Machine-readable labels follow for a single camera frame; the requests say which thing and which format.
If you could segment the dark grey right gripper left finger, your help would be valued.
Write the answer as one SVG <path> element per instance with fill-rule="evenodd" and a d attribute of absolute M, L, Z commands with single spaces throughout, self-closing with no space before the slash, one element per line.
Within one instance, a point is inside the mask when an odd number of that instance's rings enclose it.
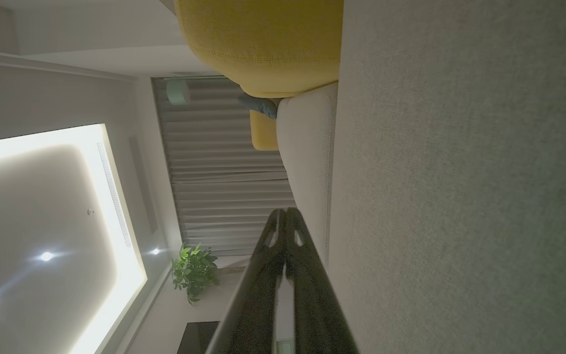
<path fill-rule="evenodd" d="M 269 215 L 207 354 L 273 352 L 277 280 L 283 270 L 283 244 L 277 239 L 284 220 L 285 210 Z"/>

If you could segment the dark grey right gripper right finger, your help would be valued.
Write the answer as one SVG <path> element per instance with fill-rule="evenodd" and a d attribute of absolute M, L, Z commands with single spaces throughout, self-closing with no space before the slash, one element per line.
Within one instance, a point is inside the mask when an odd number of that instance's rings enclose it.
<path fill-rule="evenodd" d="M 293 283 L 297 354 L 357 354 L 316 246 L 301 212 L 285 211 L 286 276 Z"/>

